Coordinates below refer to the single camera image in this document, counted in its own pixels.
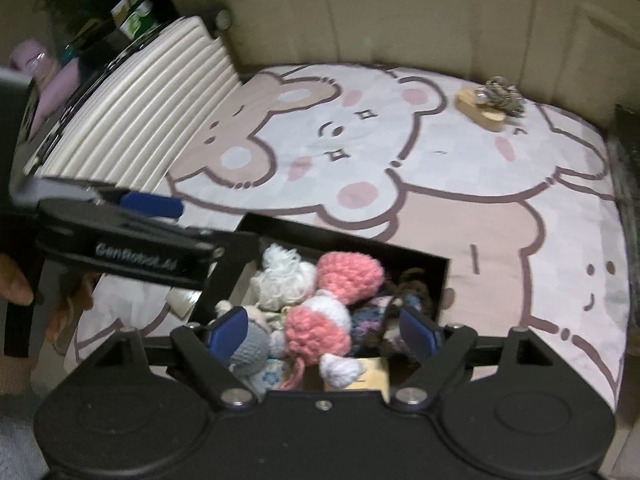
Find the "person left hand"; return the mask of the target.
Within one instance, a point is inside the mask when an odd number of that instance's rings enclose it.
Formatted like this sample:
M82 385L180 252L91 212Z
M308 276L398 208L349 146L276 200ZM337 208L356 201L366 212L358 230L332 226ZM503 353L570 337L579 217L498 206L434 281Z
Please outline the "person left hand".
M99 273L81 273L78 282L73 282L64 292L60 292L46 330L49 344L53 344L62 331L70 326L78 312L93 307L92 294L100 277ZM1 297L21 306L29 306L34 300L34 293L25 275L5 254L1 255Z

